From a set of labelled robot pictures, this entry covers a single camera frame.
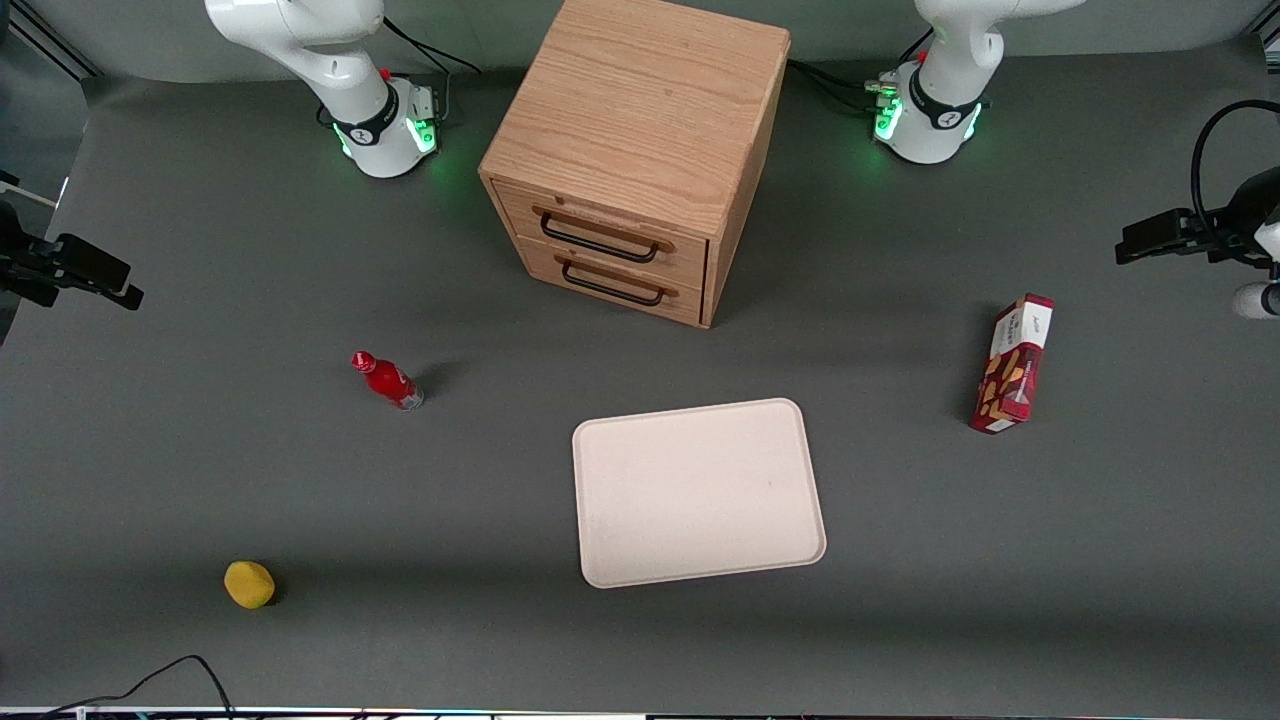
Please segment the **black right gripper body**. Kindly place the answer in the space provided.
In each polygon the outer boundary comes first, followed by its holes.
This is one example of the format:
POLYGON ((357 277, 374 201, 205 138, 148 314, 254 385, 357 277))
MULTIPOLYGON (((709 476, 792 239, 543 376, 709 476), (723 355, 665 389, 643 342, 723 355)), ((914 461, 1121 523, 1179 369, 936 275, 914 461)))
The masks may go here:
POLYGON ((12 205, 1 201, 1 275, 56 279, 58 269, 49 255, 50 249, 50 243, 28 234, 12 205))

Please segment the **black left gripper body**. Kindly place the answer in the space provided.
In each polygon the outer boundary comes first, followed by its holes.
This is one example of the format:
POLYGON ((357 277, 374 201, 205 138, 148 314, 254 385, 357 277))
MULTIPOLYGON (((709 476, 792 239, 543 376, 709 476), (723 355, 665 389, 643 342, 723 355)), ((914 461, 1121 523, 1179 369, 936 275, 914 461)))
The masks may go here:
POLYGON ((1212 211, 1204 208, 1201 173, 1193 170, 1190 200, 1197 228, 1194 254, 1204 254, 1210 263, 1277 268, 1277 168, 1243 181, 1228 204, 1212 211))

